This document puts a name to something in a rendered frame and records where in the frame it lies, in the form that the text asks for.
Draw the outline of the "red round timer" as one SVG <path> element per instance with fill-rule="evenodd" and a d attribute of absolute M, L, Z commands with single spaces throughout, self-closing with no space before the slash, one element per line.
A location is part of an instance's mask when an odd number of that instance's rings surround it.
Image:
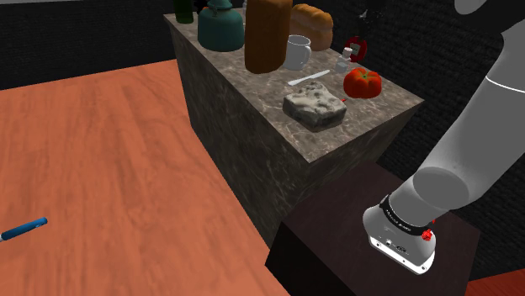
<path fill-rule="evenodd" d="M 348 39 L 344 47 L 350 48 L 352 50 L 352 53 L 350 55 L 351 61 L 359 62 L 365 57 L 368 49 L 368 44 L 365 39 L 356 35 Z"/>

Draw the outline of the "small white shaker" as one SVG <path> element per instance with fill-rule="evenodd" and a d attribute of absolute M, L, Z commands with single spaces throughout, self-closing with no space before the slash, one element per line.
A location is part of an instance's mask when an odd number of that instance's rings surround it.
<path fill-rule="evenodd" d="M 352 62 L 352 53 L 353 49 L 350 47 L 345 47 L 342 53 L 337 58 L 336 65 L 334 66 L 334 71 L 337 73 L 347 73 L 349 66 Z"/>

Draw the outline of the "golden bread loaf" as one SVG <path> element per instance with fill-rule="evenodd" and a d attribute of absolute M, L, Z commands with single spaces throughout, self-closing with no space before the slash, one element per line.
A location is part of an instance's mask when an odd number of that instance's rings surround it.
<path fill-rule="evenodd" d="M 327 50 L 333 38 L 333 19 L 319 8 L 296 4 L 291 10 L 289 33 L 308 38 L 313 51 Z"/>

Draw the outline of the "red tomato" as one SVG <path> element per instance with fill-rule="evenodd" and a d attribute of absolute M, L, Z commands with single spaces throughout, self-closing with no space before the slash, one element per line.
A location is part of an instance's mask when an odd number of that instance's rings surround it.
<path fill-rule="evenodd" d="M 382 92 L 382 79 L 377 72 L 358 67 L 345 76 L 343 90 L 350 98 L 375 98 Z"/>

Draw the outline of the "white mug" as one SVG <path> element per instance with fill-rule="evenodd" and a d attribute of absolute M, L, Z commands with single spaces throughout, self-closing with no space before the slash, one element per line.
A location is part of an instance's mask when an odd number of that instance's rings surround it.
<path fill-rule="evenodd" d="M 291 34 L 283 67 L 291 71 L 300 71 L 310 59 L 310 55 L 310 39 L 303 35 Z"/>

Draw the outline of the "white knife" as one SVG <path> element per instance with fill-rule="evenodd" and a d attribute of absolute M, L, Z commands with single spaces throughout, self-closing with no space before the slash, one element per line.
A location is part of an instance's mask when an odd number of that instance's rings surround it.
<path fill-rule="evenodd" d="M 310 80 L 310 79 L 315 79 L 315 78 L 318 78 L 318 77 L 322 77 L 326 74 L 328 74 L 331 70 L 330 69 L 327 69 L 327 70 L 324 70 L 324 71 L 319 71 L 315 74 L 312 74 L 312 75 L 309 75 L 307 77 L 302 77 L 302 78 L 299 78 L 299 79 L 295 79 L 293 81 L 289 81 L 287 82 L 289 86 L 295 86 L 301 82 L 304 82 L 304 81 L 307 81 L 307 80 Z"/>

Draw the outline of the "grey stone-like block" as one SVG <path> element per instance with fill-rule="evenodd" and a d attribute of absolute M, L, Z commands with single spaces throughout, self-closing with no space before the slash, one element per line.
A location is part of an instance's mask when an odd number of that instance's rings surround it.
<path fill-rule="evenodd" d="M 318 81 L 284 96 L 283 111 L 312 132 L 340 124 L 347 112 L 344 102 Z"/>

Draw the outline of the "tall brown bread loaf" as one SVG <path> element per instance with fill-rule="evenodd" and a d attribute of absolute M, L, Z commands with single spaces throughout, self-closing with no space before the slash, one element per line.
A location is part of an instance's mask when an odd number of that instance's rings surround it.
<path fill-rule="evenodd" d="M 286 57 L 293 0 L 247 0 L 245 67 L 254 74 L 279 69 Z"/>

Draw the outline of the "teal kettle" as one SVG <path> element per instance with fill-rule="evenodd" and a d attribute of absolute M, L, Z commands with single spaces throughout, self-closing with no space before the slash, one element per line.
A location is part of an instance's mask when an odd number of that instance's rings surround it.
<path fill-rule="evenodd" d="M 243 17 L 231 0 L 209 0 L 198 16 L 198 42 L 207 50 L 230 52 L 245 43 Z"/>

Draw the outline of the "dark green bottle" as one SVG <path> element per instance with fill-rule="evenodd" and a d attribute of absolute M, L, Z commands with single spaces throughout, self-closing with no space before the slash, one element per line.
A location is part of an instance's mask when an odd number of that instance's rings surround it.
<path fill-rule="evenodd" d="M 180 24 L 191 24 L 194 21 L 193 0 L 173 0 L 176 20 Z"/>

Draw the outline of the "dark robot stand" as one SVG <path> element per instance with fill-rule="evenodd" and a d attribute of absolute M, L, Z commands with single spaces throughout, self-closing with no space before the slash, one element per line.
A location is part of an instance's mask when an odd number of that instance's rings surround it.
<path fill-rule="evenodd" d="M 436 258 L 422 275 L 369 244 L 363 212 L 401 183 L 373 162 L 328 183 L 282 221 L 266 267 L 290 296 L 465 296 L 480 232 L 456 215 L 437 220 Z"/>

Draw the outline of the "blue pen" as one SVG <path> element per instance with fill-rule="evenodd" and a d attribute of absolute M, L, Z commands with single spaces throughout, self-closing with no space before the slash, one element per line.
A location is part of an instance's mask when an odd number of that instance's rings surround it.
<path fill-rule="evenodd" d="M 46 217 L 42 217 L 39 219 L 36 219 L 34 221 L 28 222 L 26 224 L 17 226 L 11 230 L 6 230 L 3 233 L 0 234 L 0 241 L 8 241 L 10 239 L 13 239 L 16 236 L 22 235 L 26 232 L 29 232 L 35 228 L 41 227 L 42 225 L 46 225 L 48 223 L 48 220 Z"/>

